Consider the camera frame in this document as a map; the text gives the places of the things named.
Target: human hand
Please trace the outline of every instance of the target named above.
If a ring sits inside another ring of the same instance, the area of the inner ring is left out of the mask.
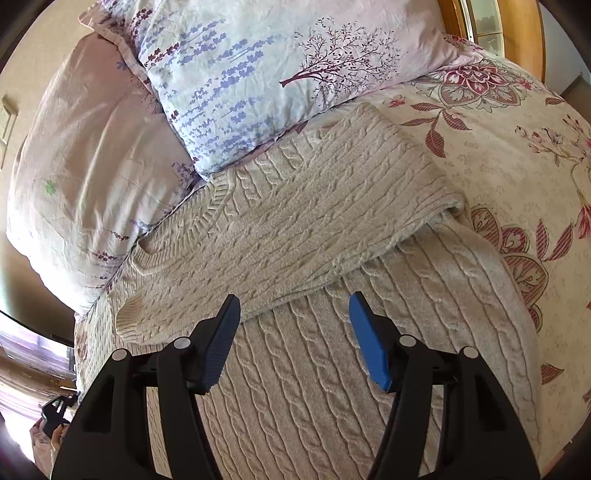
[[[60,425],[53,431],[51,436],[51,466],[56,464],[57,454],[60,452],[61,443],[70,428],[69,425]]]
[[[35,464],[47,477],[51,474],[51,440],[42,430],[43,419],[37,420],[29,433],[33,444],[33,455]]]

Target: cable knit pattern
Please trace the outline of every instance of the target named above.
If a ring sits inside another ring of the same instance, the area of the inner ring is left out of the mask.
[[[463,209],[421,149],[367,105],[288,137],[215,176],[134,251],[87,321],[80,387],[114,348],[158,350],[232,292],[243,323],[219,385],[198,399],[224,478],[365,478],[393,396],[369,379],[349,321],[360,290],[431,348],[476,346],[537,452],[535,329]],[[434,392],[421,473],[437,457]],[[149,395],[150,422],[156,402]],[[152,448],[166,472],[162,441]]]

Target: black device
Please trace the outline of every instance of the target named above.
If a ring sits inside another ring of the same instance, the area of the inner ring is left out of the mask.
[[[368,479],[418,478],[433,385],[444,386],[444,418],[437,466],[424,479],[540,479],[521,423],[475,348],[431,350],[375,315],[360,292],[349,316],[371,378],[397,393]],[[218,382],[239,319],[240,302],[230,295],[215,318],[160,352],[115,351],[72,421],[52,479],[163,480],[152,461],[145,391],[158,387],[173,479],[220,480],[194,395]]]
[[[444,386],[435,470],[424,480],[540,480],[519,418],[473,347],[431,350],[394,322],[375,315],[361,292],[349,317],[372,380],[396,399],[369,480],[418,478],[433,385]]]
[[[62,395],[46,403],[41,409],[43,433],[51,438],[56,428],[60,425],[68,425],[70,422],[64,418],[64,415],[69,407],[76,405],[76,402],[78,402],[78,395],[74,394],[69,397]]]
[[[53,480],[166,479],[150,448],[146,388],[158,387],[160,417],[174,480],[221,480],[195,401],[217,384],[240,322],[228,295],[216,317],[162,351],[115,351],[89,388],[64,438]]]

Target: floral bedspread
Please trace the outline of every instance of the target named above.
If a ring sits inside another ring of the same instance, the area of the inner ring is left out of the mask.
[[[483,60],[364,95],[290,134],[370,102],[463,188],[474,229],[503,256],[538,330],[543,467],[591,411],[591,125],[515,64],[448,41]],[[83,325],[77,335],[79,358],[90,357]]]

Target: wooden headboard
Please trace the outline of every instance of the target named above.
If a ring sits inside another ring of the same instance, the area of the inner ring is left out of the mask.
[[[460,0],[438,0],[447,33],[467,38]],[[497,0],[505,37],[505,57],[544,81],[546,50],[538,0]]]

